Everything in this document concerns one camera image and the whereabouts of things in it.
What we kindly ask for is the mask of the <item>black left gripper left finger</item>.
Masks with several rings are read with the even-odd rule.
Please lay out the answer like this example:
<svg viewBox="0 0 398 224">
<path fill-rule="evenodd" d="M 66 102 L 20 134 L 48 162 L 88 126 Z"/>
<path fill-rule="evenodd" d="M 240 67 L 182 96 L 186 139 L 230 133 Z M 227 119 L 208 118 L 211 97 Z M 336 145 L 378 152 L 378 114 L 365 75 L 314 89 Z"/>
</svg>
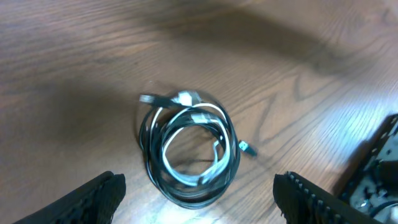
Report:
<svg viewBox="0 0 398 224">
<path fill-rule="evenodd" d="M 124 174 L 106 171 L 16 223 L 110 224 L 125 194 Z"/>
</svg>

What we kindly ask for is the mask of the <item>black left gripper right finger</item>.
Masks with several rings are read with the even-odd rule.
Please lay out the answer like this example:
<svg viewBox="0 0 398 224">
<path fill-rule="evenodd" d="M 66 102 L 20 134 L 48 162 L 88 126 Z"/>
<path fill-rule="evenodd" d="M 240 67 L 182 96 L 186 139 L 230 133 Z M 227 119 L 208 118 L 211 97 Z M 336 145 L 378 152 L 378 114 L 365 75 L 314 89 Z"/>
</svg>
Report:
<svg viewBox="0 0 398 224">
<path fill-rule="evenodd" d="M 272 192 L 288 224 L 381 224 L 295 172 L 276 174 Z"/>
</svg>

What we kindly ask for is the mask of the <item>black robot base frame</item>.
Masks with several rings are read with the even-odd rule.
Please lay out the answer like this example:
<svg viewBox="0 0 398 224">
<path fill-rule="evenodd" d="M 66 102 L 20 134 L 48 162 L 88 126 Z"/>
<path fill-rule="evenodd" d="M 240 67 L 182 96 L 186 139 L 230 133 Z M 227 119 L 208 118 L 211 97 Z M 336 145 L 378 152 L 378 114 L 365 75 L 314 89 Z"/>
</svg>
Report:
<svg viewBox="0 0 398 224">
<path fill-rule="evenodd" d="M 381 223 L 397 223 L 397 115 L 389 115 L 357 153 L 338 198 Z"/>
</svg>

